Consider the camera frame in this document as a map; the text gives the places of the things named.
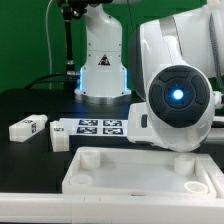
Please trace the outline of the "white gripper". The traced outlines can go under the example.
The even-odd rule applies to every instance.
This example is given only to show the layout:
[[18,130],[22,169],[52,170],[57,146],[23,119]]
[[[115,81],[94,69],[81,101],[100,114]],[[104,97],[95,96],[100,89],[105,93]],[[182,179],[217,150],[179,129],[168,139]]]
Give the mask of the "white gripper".
[[127,138],[132,143],[144,143],[171,149],[174,144],[166,139],[169,126],[160,119],[151,118],[145,102],[134,103],[129,108]]

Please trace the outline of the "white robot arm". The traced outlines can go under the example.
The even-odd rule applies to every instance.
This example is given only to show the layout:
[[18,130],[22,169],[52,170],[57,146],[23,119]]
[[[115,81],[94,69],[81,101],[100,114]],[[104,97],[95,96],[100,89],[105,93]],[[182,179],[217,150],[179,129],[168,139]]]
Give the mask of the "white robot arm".
[[109,104],[126,98],[132,79],[140,103],[130,106],[127,138],[177,152],[198,148],[221,106],[209,79],[224,74],[224,0],[142,24],[121,65],[121,25],[101,5],[85,14],[87,60],[76,96]]

